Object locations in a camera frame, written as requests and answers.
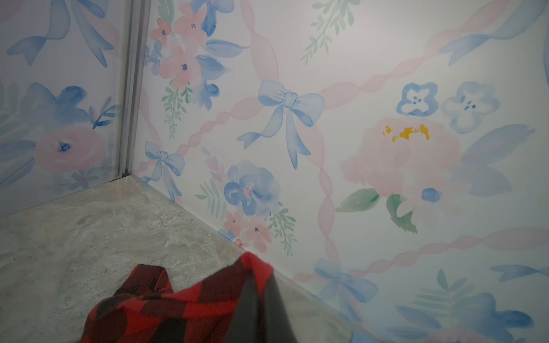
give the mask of red fabric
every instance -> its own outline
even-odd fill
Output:
[[[254,275],[262,299],[273,268],[247,252],[233,265],[173,293],[164,268],[137,265],[113,297],[89,313],[81,343],[221,343]]]

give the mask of plaid cloth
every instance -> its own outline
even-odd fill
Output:
[[[164,268],[137,265],[88,315],[81,343],[296,342],[273,268],[247,252],[173,293]]]

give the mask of gray marble floor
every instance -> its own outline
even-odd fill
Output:
[[[0,341],[74,342],[136,264],[165,267],[180,290],[239,254],[132,177],[0,218]],[[323,305],[278,284],[300,342],[349,342]]]

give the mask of pink flower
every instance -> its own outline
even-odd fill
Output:
[[[168,25],[168,21],[164,18],[164,20],[161,20],[158,18],[158,29],[153,30],[153,32],[150,33],[150,37],[152,39],[160,40],[162,42],[162,46],[166,47],[168,43],[168,35],[171,33],[171,27]]]
[[[206,18],[206,7],[194,14],[190,3],[182,4],[179,10],[183,17],[177,19],[173,24],[173,31],[183,37],[185,47],[189,52],[195,52],[197,46],[205,46],[208,36],[201,26]]]
[[[231,232],[235,237],[236,240],[234,243],[242,248],[247,248],[248,243],[243,243],[238,237],[240,237],[240,233],[243,232],[244,228],[249,225],[249,222],[244,218],[244,214],[242,212],[235,212],[234,215],[232,215],[230,212],[225,213],[225,217],[227,218],[227,221],[225,222],[225,231]]]
[[[267,251],[267,243],[271,243],[271,232],[265,227],[265,220],[259,217],[252,217],[248,222],[246,240],[254,241],[254,247],[260,252]]]
[[[444,177],[425,175],[420,182],[404,185],[402,195],[406,200],[396,209],[396,215],[402,217],[413,211],[412,224],[423,222],[433,227],[438,223],[438,211],[447,217],[459,215],[457,200],[468,192],[467,183],[450,183]]]
[[[171,84],[172,89],[183,90],[189,83],[196,84],[200,81],[200,63],[194,56],[186,54],[182,47],[175,46],[171,59],[162,59],[159,74],[162,78],[175,77]]]
[[[381,196],[401,194],[404,181],[447,174],[461,157],[458,140],[437,123],[384,118],[365,131],[358,154],[342,164],[347,181],[370,185]]]
[[[88,170],[103,161],[106,149],[105,139],[97,131],[67,125],[37,143],[36,164],[56,173]]]
[[[496,343],[493,339],[488,339],[473,331],[463,331],[456,329],[433,330],[427,337],[427,343]]]

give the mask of wall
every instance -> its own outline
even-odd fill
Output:
[[[544,341],[546,7],[153,1],[133,173],[383,341]]]
[[[0,5],[0,215],[115,177],[127,3]]]

